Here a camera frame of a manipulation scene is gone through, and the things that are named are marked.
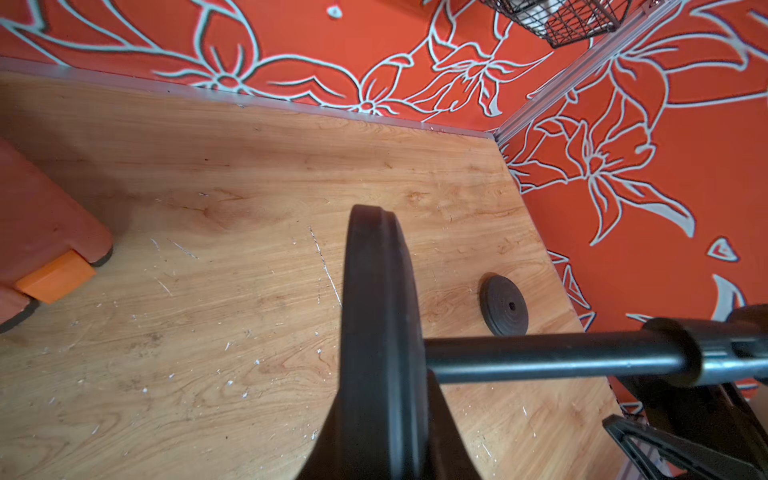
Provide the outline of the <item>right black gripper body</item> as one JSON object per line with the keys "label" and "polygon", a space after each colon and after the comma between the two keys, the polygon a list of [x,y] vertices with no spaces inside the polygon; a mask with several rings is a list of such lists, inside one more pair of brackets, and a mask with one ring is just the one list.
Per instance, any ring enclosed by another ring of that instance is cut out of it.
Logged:
{"label": "right black gripper body", "polygon": [[[675,387],[652,377],[622,377],[622,385],[642,403],[645,417],[628,419],[650,425],[737,459],[755,463],[767,477],[767,432],[748,402],[732,383]],[[647,444],[638,442],[643,453],[662,471],[660,462],[676,468]]]}

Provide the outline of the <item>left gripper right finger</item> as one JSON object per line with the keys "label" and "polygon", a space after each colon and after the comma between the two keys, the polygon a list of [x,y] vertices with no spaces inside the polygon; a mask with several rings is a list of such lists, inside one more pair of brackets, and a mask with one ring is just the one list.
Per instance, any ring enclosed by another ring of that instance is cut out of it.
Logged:
{"label": "left gripper right finger", "polygon": [[426,479],[474,479],[480,475],[462,441],[436,375],[427,371],[429,434]]}

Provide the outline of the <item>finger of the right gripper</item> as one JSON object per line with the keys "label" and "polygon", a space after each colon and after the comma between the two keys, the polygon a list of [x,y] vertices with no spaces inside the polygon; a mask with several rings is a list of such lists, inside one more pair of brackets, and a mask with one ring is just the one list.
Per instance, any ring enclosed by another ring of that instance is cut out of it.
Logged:
{"label": "finger of the right gripper", "polygon": [[650,425],[611,415],[602,421],[610,437],[644,479],[669,479],[642,452],[638,442],[655,448],[659,455],[684,470],[677,479],[761,479],[755,464],[726,455]]}

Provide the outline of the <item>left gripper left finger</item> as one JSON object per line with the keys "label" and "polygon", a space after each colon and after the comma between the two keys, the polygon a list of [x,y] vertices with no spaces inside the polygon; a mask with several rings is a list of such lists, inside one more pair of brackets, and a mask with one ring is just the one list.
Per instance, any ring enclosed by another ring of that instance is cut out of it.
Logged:
{"label": "left gripper left finger", "polygon": [[337,395],[315,440],[315,445],[297,474],[299,480],[342,479],[342,457],[347,433],[342,402]]}

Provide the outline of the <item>black round stand base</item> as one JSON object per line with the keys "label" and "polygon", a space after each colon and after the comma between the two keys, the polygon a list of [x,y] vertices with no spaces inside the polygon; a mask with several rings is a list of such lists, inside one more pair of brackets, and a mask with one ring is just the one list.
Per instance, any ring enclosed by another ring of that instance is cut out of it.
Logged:
{"label": "black round stand base", "polygon": [[410,254],[394,213],[352,208],[337,410],[343,479],[418,479],[428,445],[427,369]]}

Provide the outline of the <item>black mic clip pole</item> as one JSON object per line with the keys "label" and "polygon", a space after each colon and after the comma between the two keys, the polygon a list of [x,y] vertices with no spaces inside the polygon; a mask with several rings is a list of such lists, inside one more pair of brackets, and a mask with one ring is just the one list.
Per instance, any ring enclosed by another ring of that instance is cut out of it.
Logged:
{"label": "black mic clip pole", "polygon": [[654,377],[691,388],[767,376],[767,308],[723,322],[653,318],[637,331],[428,339],[441,383]]}

